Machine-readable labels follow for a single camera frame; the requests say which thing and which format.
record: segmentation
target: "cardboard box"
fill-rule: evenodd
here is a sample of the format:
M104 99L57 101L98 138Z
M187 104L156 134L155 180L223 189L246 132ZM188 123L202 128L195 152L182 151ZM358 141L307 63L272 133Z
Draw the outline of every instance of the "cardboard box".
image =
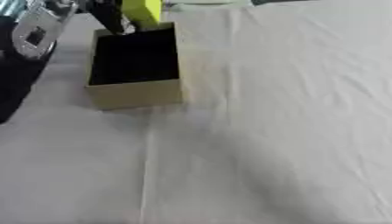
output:
M125 36L94 34L86 90L100 109L182 102L174 24Z

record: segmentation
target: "white tablecloth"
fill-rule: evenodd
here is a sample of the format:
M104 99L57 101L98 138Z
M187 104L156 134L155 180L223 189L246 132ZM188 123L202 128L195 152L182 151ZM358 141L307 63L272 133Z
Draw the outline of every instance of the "white tablecloth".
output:
M1 223L387 223L392 2L171 14L188 103L101 112L76 17L0 127Z

